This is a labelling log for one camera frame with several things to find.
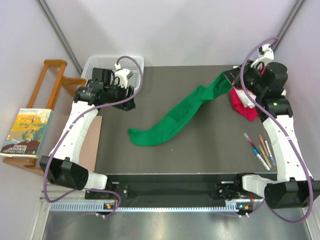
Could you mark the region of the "green t shirt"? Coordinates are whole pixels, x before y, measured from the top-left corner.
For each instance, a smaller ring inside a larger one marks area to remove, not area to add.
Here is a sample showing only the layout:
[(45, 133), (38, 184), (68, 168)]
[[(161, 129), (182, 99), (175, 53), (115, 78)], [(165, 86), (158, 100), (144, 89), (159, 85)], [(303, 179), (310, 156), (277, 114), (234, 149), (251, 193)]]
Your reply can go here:
[(128, 129), (130, 142), (141, 147), (166, 143), (187, 125), (202, 105), (229, 93), (231, 88), (231, 84), (223, 73), (207, 87), (200, 84), (153, 127), (147, 130)]

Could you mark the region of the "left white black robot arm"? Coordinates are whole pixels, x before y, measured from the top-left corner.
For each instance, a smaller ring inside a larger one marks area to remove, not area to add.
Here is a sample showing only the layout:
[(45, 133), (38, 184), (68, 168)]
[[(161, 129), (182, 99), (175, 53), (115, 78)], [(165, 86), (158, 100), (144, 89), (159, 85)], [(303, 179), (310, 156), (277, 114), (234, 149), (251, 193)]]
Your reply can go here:
[(135, 108), (132, 98), (134, 87), (128, 81), (133, 72), (116, 66), (112, 71), (93, 68), (92, 78), (80, 86), (73, 98), (71, 112), (61, 137), (48, 156), (39, 164), (53, 185), (73, 190), (96, 189), (102, 198), (109, 198), (114, 191), (108, 177), (95, 173), (79, 164), (80, 153), (87, 132), (97, 116), (99, 106), (115, 103), (116, 108), (130, 111)]

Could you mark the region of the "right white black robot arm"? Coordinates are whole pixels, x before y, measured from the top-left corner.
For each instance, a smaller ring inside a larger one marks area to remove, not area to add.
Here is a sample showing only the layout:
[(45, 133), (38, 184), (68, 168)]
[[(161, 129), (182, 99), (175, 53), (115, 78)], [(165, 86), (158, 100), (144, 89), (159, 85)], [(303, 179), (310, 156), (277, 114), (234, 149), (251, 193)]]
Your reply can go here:
[(266, 65), (263, 73), (249, 65), (244, 68), (244, 84), (256, 101), (269, 112), (257, 111), (265, 128), (277, 167), (275, 181), (257, 174), (240, 173), (233, 192), (245, 198), (251, 192), (264, 198), (271, 209), (305, 208), (320, 195), (320, 182), (305, 173), (298, 154), (293, 111), (284, 94), (287, 67), (278, 62)]

